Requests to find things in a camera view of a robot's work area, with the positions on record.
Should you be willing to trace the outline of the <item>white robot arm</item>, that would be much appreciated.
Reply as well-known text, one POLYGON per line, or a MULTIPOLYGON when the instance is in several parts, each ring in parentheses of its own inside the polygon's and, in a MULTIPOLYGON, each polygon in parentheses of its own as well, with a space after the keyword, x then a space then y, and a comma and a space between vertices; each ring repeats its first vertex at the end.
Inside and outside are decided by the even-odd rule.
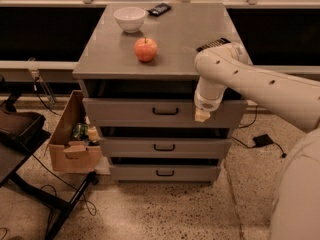
POLYGON ((195 69, 196 121, 208 120, 230 88, 306 133, 281 169, 269 240, 320 240, 320 82, 253 67, 238 43, 201 48, 195 69))

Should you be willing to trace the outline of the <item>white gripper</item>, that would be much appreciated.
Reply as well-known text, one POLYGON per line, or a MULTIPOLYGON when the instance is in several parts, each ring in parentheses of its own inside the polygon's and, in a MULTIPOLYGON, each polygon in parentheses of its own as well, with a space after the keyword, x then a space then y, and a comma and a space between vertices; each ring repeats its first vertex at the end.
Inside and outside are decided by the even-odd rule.
POLYGON ((208 120, 211 117, 209 112, 216 111, 219 108, 221 101, 222 97, 219 97, 218 99, 208 99, 196 92, 194 95, 194 104, 197 107, 195 109, 195 121, 203 123, 208 120))

